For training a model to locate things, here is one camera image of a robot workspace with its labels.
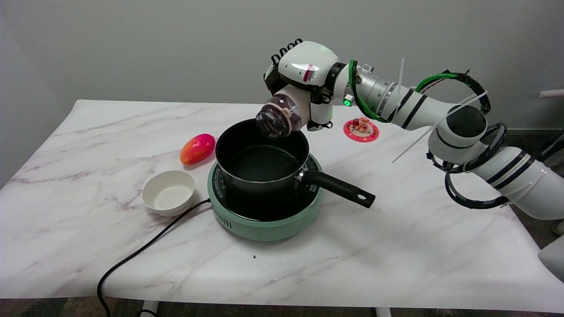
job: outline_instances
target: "black saucepan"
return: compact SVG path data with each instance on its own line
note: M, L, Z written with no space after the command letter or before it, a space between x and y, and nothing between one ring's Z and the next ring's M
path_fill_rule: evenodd
M313 184L366 208L373 194L319 171L305 168L309 144L300 131L269 140L259 131L255 119L228 128L215 146L217 163L227 191L248 199L274 199L290 195L300 185Z

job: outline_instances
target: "white bowl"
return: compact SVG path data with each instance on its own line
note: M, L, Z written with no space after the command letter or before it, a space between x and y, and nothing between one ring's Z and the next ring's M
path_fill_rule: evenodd
M169 170L151 178L143 187L143 202L165 217L180 215L192 204L196 184L181 170Z

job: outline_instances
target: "black cable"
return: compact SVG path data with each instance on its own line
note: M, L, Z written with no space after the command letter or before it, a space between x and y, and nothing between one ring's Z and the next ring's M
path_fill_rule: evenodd
M173 220L171 223L169 223L168 226L166 226L166 228L164 228L161 232L159 232L153 239L151 239L151 241L147 242L144 246L142 246L141 248L139 248L137 251L131 253L131 255L129 255L128 257L126 257L125 259L121 260L118 262L118 264L112 266L112 268L110 268L100 279L100 282L98 282L98 287L96 289L96 293L98 295L98 300L100 301L100 303L102 304L102 306L104 306L104 310L106 313L107 317L112 317L112 314L109 310L108 304L105 302L104 298L102 297L102 285L104 284L104 282L106 281L106 279L108 278L108 276L113 273L117 268L119 268L120 266L122 266L124 263L126 263L127 261L133 259L134 257L138 256L139 253L145 251L148 247L150 247L153 243L155 243L155 241L157 241L166 231L168 231L173 225L175 225L180 219L182 219L182 217L184 217L185 215L187 215L189 212L191 212L192 210L196 209L197 207L199 207L200 205L203 205L207 202L210 202L210 199L206 199L204 201L200 201L198 202L196 205L190 207L188 210L186 210L185 212L183 212L180 216L176 217L175 220ZM158 315L155 312L152 312L150 310L142 310L139 313L137 313L137 315L135 317L139 317L141 316L142 312L148 312L149 314L152 314L153 316L158 317Z

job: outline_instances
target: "green cable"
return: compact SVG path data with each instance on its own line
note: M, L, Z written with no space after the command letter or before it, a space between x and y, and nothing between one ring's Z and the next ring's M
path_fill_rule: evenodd
M424 80L422 80L419 83L419 85L417 85L417 88L415 88L415 91L418 92L418 93L421 92L421 90L423 88L425 88L425 86L427 86L428 84L430 84L430 83L432 83L436 80L443 79L443 78L455 78L455 77L458 77L458 75L449 74L449 73L435 74L435 75L429 76L429 77L425 78Z
M358 94L356 93L356 82L355 82L355 72L356 72L356 60L351 59L349 62L349 86L351 87L352 94L354 95L354 99L356 100L356 104L358 105L360 111L370 119L383 122L383 123L390 123L390 121L385 120L384 118L380 117L379 115L375 114L374 111L370 110L368 106L358 98Z

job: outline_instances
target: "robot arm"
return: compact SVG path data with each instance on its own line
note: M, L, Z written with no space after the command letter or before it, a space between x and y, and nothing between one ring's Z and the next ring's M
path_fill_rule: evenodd
M429 136L429 152L450 167L437 167L447 173L473 172L506 197L499 202L511 201L534 218L564 218L564 195L561 195L564 179L518 148L492 148L482 143L492 127L488 127L480 109L441 102L399 86L375 74L370 65L356 66L353 71L354 64L349 69L349 64L341 63L335 53L318 43L296 41L288 49L281 49L282 57L277 55L278 61L273 56L265 81L276 100L284 95L285 100L294 101L295 110L282 109L276 122L265 120L273 117L272 112L269 116L259 113L257 124L262 131L270 129L270 135L277 138L301 128L306 124L304 121L308 121L309 130L330 127L332 106L329 102L334 98L350 105L360 102L363 113L375 114L406 130L440 122ZM269 111L283 107L275 102L267 105L271 107ZM284 126L290 127L284 133L272 131ZM503 124L497 127L501 129L500 134L505 133ZM477 202L466 206L488 207Z
M403 129L433 126L457 107L462 107L399 87L395 82L373 74L372 70L368 65L357 68L358 98L363 98L373 113ZM348 83L348 72L341 72L334 93L336 97L353 103L355 100ZM467 166L466 171L484 179L534 218L564 218L564 198L561 195L564 179L543 163L514 147L501 148L487 161L477 161L488 148L481 142L487 129L485 115L479 109L464 106L433 130L428 141L429 151L447 163ZM468 164L473 161L480 164Z

